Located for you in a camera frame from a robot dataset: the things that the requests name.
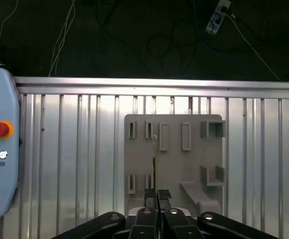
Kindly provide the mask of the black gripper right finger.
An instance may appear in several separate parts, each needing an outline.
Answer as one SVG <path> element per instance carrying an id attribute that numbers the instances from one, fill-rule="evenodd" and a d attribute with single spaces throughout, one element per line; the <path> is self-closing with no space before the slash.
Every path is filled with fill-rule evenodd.
<path id="1" fill-rule="evenodd" d="M 168 190 L 158 190 L 164 239 L 274 239 L 260 231 L 215 212 L 202 213 L 197 218 L 187 216 L 182 209 L 172 208 Z"/>

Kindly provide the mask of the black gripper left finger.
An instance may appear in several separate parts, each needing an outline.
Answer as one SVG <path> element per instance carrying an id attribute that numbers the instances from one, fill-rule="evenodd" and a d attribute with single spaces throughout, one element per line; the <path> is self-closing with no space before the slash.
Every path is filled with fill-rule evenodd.
<path id="1" fill-rule="evenodd" d="M 144 192 L 145 207 L 125 217 L 108 212 L 57 235 L 58 239 L 155 239 L 158 211 L 155 189 Z"/>

